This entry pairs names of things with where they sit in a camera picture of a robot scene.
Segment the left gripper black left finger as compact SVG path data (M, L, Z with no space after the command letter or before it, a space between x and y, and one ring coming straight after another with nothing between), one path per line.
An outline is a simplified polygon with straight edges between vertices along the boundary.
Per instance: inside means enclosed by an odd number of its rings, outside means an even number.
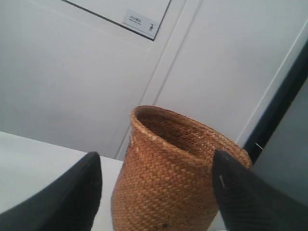
M90 231L102 197L102 168L89 152L50 185L0 215L2 231Z

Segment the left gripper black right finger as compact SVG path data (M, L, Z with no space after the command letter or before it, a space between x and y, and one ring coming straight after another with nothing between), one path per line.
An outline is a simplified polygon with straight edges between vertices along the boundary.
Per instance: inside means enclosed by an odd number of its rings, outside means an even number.
M226 151L216 150L212 187L229 231L306 231L308 207L271 187Z

